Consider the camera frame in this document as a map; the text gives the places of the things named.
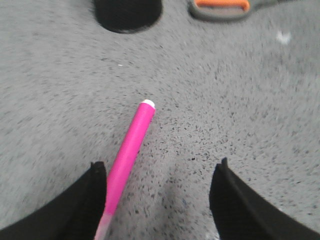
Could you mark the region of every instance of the floor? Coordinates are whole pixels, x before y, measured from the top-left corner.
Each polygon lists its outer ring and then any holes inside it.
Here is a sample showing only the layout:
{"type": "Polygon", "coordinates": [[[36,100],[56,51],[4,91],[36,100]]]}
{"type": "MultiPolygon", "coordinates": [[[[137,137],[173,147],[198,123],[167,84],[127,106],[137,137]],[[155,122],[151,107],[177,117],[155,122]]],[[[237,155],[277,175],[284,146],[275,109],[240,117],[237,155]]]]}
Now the floor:
{"type": "Polygon", "coordinates": [[[320,1],[234,23],[164,0],[136,34],[105,30],[91,0],[0,3],[0,228],[107,169],[138,103],[156,115],[110,240],[214,240],[208,193],[229,167],[320,232],[320,1]]]}

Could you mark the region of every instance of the orange handle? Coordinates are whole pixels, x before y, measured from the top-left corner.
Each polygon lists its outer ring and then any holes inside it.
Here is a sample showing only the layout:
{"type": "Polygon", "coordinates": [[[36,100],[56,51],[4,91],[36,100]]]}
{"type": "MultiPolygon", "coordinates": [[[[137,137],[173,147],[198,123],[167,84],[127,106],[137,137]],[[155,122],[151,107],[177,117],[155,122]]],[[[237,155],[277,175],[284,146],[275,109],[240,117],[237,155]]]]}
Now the orange handle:
{"type": "Polygon", "coordinates": [[[248,0],[195,0],[198,7],[241,7],[244,11],[249,11],[250,2],[248,0]]]}

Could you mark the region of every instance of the white marker tip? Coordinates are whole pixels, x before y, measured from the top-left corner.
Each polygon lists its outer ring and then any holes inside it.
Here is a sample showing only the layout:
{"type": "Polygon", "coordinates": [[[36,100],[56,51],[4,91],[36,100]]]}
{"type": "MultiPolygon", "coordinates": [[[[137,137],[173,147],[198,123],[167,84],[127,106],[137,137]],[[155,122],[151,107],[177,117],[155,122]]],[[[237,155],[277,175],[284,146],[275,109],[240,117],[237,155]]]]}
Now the white marker tip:
{"type": "Polygon", "coordinates": [[[151,100],[148,100],[148,99],[144,100],[144,101],[142,102],[142,104],[148,104],[148,105],[150,105],[151,107],[155,108],[155,103],[154,103],[153,101],[151,101],[151,100]]]}

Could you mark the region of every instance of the black object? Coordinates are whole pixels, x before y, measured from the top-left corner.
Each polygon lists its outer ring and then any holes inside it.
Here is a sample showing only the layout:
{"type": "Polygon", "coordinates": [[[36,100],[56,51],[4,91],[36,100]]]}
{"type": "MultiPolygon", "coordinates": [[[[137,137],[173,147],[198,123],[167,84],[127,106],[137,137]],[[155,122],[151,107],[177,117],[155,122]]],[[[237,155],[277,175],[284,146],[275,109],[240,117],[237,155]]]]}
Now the black object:
{"type": "Polygon", "coordinates": [[[221,240],[320,240],[247,186],[227,158],[215,167],[209,202],[221,240]]]}
{"type": "Polygon", "coordinates": [[[95,17],[107,30],[134,33],[153,25],[162,13],[161,0],[94,0],[95,17]]]}
{"type": "Polygon", "coordinates": [[[93,240],[106,201],[103,162],[44,207],[0,231],[0,240],[93,240]]]}

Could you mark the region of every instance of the pink pen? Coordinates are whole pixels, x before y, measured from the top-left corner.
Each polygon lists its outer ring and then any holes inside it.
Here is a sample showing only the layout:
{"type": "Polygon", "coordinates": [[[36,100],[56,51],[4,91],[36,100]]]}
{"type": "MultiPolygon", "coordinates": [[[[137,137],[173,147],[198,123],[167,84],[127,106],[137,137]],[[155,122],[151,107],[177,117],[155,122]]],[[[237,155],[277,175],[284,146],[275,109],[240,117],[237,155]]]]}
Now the pink pen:
{"type": "Polygon", "coordinates": [[[106,201],[104,212],[95,233],[94,240],[105,240],[107,230],[117,209],[130,171],[135,163],[148,126],[155,114],[155,104],[150,100],[140,103],[131,125],[116,155],[106,181],[106,201]]]}

